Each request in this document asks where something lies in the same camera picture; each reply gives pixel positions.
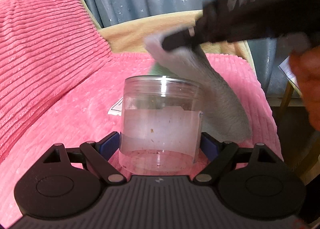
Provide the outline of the person right hand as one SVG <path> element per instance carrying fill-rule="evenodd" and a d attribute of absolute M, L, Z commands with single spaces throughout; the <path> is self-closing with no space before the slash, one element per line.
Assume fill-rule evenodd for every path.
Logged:
<path fill-rule="evenodd" d="M 292 52 L 289 65 L 295 75 L 309 121 L 317 131 L 320 129 L 320 50 L 319 46 L 304 53 Z"/>

